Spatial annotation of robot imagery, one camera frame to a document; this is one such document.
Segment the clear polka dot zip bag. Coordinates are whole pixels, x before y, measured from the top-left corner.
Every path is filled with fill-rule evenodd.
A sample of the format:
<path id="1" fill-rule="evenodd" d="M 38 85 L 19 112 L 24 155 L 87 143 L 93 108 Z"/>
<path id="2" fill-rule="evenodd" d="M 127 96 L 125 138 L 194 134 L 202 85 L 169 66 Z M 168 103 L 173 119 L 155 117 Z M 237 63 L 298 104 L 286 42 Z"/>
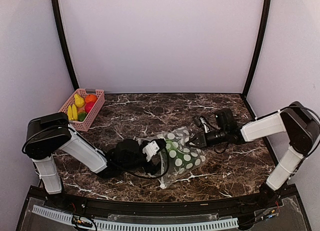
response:
<path id="1" fill-rule="evenodd" d="M 168 188 L 177 179 L 203 166 L 206 162 L 204 151 L 187 146 L 190 132 L 185 126 L 171 132 L 163 131 L 153 137 L 140 138 L 138 143 L 141 145 L 144 141 L 151 142 L 155 139 L 164 139 L 166 142 L 166 151 L 162 150 L 152 158 L 160 164 L 160 170 L 154 176 L 160 182 L 161 189 Z"/>

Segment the green fake vegetable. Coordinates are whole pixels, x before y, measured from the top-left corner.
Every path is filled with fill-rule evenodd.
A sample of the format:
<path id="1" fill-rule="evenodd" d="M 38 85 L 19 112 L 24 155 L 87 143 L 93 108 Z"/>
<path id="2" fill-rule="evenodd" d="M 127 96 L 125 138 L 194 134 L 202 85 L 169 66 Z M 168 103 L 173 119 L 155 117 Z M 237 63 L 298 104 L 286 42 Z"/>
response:
<path id="1" fill-rule="evenodd" d="M 199 166 L 202 162 L 201 156 L 197 151 L 182 147 L 176 141 L 167 139 L 166 149 L 175 168 L 191 169 L 194 166 Z"/>

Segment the red fake apple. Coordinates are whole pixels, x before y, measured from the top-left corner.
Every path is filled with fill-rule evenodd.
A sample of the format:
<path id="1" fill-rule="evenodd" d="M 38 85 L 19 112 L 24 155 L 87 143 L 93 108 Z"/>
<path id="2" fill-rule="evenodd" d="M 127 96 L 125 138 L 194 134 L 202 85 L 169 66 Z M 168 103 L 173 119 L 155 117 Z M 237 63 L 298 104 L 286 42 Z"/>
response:
<path id="1" fill-rule="evenodd" d="M 95 105 L 95 102 L 93 101 L 86 103 L 84 107 L 85 112 L 88 114 L 92 110 L 94 105 Z"/>

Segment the orange fake orange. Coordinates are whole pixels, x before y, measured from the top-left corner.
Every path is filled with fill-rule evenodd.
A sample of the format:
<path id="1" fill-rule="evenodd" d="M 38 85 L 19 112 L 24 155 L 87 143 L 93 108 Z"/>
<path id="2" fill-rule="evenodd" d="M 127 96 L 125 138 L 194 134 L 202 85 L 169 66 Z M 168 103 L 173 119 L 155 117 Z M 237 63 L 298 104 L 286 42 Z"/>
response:
<path id="1" fill-rule="evenodd" d="M 86 104 L 91 103 L 91 102 L 95 103 L 97 100 L 98 100 L 98 98 L 95 94 L 88 94 L 84 99 Z"/>

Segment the green orange fake pepper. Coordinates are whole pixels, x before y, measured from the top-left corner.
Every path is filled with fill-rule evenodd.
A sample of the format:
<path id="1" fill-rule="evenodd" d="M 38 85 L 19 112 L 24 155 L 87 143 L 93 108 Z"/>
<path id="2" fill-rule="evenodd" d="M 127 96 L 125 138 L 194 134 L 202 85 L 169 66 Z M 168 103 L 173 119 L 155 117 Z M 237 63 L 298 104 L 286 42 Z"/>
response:
<path id="1" fill-rule="evenodd" d="M 80 112 L 77 113 L 77 121 L 78 122 L 83 122 L 85 118 L 87 117 L 87 113 L 84 110 L 81 110 Z"/>

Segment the yellow fake lemon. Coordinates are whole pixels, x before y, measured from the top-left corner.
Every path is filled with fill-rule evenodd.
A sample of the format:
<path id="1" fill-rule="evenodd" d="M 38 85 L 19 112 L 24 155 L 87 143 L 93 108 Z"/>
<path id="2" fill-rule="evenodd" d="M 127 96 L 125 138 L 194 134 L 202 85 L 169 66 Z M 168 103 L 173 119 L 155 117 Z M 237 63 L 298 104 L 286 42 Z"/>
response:
<path id="1" fill-rule="evenodd" d="M 76 93 L 74 95 L 74 104 L 77 108 L 82 108 L 85 105 L 85 99 Z"/>

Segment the yellow fake banana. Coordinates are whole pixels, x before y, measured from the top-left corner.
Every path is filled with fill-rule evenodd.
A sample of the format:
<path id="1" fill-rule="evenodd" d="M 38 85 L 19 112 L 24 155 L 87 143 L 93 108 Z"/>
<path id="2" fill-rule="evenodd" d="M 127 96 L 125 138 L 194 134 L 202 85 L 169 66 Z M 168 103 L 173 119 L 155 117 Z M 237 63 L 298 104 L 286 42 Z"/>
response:
<path id="1" fill-rule="evenodd" d="M 75 104 L 68 106 L 67 116 L 70 121 L 78 121 L 78 109 Z"/>

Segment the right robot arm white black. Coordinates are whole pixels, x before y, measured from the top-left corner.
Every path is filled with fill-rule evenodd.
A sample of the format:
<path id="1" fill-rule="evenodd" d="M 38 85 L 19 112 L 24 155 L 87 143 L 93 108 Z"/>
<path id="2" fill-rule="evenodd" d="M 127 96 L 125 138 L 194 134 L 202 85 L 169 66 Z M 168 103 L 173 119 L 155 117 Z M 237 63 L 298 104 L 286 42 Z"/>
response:
<path id="1" fill-rule="evenodd" d="M 286 134 L 288 149 L 264 182 L 266 189 L 255 196 L 255 204 L 266 208 L 275 199 L 274 192 L 299 170 L 302 163 L 320 145 L 320 116 L 310 108 L 295 101 L 253 121 L 238 125 L 231 109 L 219 109 L 214 113 L 217 127 L 207 122 L 204 116 L 195 118 L 202 129 L 186 145 L 204 149 L 219 144 L 242 145 L 277 134 Z"/>

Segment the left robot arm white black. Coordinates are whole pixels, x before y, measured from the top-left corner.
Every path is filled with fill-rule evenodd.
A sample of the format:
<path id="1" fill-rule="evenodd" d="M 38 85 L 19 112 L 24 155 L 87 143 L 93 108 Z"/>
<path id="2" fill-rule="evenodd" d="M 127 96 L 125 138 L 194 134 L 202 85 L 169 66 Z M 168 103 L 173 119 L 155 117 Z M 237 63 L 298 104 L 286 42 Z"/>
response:
<path id="1" fill-rule="evenodd" d="M 84 164 L 91 172 L 102 179 L 111 179 L 143 169 L 144 179 L 159 179 L 167 174 L 157 174 L 162 168 L 161 163 L 154 164 L 152 159 L 160 152 L 168 153 L 164 138 L 138 143 L 134 139 L 124 139 L 108 152 L 94 147 L 70 124 L 63 112 L 32 119 L 27 126 L 26 141 L 22 153 L 34 163 L 46 192 L 51 201 L 60 209 L 67 209 L 71 204 L 70 197 L 63 192 L 63 183 L 57 171 L 53 154 L 61 150 Z"/>

